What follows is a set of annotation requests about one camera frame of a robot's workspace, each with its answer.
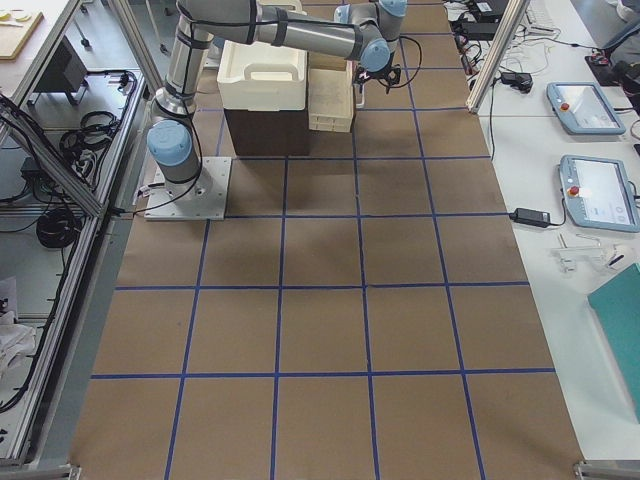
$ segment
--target blue joint cap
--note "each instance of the blue joint cap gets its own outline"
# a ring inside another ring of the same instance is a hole
[[[370,72],[377,72],[387,65],[390,57],[391,52],[387,42],[383,38],[377,38],[369,43],[362,52],[360,64]]]
[[[394,17],[404,17],[407,14],[407,0],[380,0],[380,6]]]
[[[147,148],[156,161],[165,167],[183,163],[191,153],[189,130],[175,120],[162,120],[147,133]]]
[[[333,21],[336,23],[349,23],[349,7],[351,5],[340,5],[333,12]]]

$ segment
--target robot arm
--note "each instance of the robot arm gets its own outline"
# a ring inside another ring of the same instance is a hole
[[[158,113],[175,118],[195,111],[193,98],[214,35],[357,60],[374,78],[384,77],[391,70],[406,5],[407,0],[343,5],[331,22],[256,0],[178,0],[181,15],[165,85],[156,94]]]

